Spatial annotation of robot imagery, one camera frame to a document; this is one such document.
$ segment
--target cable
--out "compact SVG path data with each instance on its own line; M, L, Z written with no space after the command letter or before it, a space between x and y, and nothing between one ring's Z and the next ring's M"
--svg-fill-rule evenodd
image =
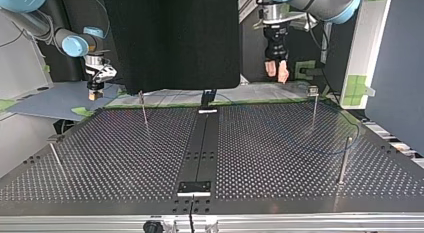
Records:
M327 78L327 75L325 74L324 69L321 68L321 72L322 72L322 75L324 76L325 81L327 82L328 87L330 87L331 92L333 92L333 95L334 95L334 98L336 98L337 104L339 104L339 106L340 106L341 105L340 104L340 99L337 98L336 91L334 90L333 87L331 87L330 81L328 81L328 78Z
M15 43L16 41L18 41L24 35L24 32L25 32L25 30L21 30L21 33L18 35L18 37L16 37L14 40L11 40L11 41L9 41L7 43L4 43L4 44L0 45L0 48Z
M312 30L312 24L311 24L311 19L310 19L310 14L309 13L306 13L306 15L307 15L307 19L308 19L308 25L309 25L309 32L311 33L311 36L312 36L312 39L314 40L314 43L315 43L315 45L322 51L322 52L327 52L329 49L330 49L330 41L328 40L328 35L327 35L327 32L325 32L325 30L323 29L323 33L324 33L324 38L325 38L325 41L326 41L326 43L327 43L327 48L326 49L323 49L322 48L322 46L320 46L319 45L319 43L318 43L318 41L317 41L317 39L316 39L316 37L315 37L315 34L314 34L314 32L313 32L313 30ZM337 103L339 104L339 105L341 105L340 104L340 99L339 98L337 98L337 96L336 96L336 92L335 92L335 90L334 90L334 88L333 87L331 87L331 85L330 85L330 81L328 80L328 78L327 78L327 75L325 74L325 71L324 71L324 69L322 69L321 68L321 72L322 72L322 75L324 76L324 78L325 78L325 81L327 82L327 85L328 85L328 87L330 87L330 90L331 90L331 92L333 92L333 95L334 95L334 98L336 98L336 101L337 101Z
M326 51L328 51L328 49L329 49L329 46L330 46L330 42L329 42L329 40L328 40L328 35L327 35L327 32L325 32L325 30L323 30L323 32L324 32L324 38L325 38L325 41L327 42L327 48L326 49L323 49L322 48L322 45L320 45L319 43L318 43L318 40L317 40L317 38L315 37L315 33L314 33L314 31L312 30L312 23L311 23L311 15L309 14L309 13L306 13L306 18L307 18L307 20L308 20L308 26L309 26L309 33L311 34L311 36L312 36L312 40L314 40L314 43L315 43L315 45L322 51L322 52L326 52Z
M95 1L103 8L103 10L106 13L106 17L107 17L107 30L106 30L106 34L105 34L105 37L104 37L104 39L106 39L107 36L109 35L109 32L110 32L110 19L109 19L109 16L108 16L108 12L107 12L106 7L102 4L102 2L100 2L99 0L95 0Z

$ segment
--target white surface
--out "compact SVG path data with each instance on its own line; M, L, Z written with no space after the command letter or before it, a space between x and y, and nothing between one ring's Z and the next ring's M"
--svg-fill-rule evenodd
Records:
M0 14L0 45L16 39L20 31ZM0 99L15 99L51 80L42 71L44 59L34 43L21 37L0 48ZM43 148L53 135L53 120L0 112L0 177Z
M54 120L12 115L0 121L0 177L47 145Z
M342 91L341 104L344 109L365 109L367 105L368 96L362 98L359 106L343 105L347 79L350 75L366 75L365 84L371 86L391 1L362 2Z
M20 31L0 14L0 45L16 39ZM44 60L37 55L34 43L21 37L0 48L0 99L12 99L51 80L42 71Z

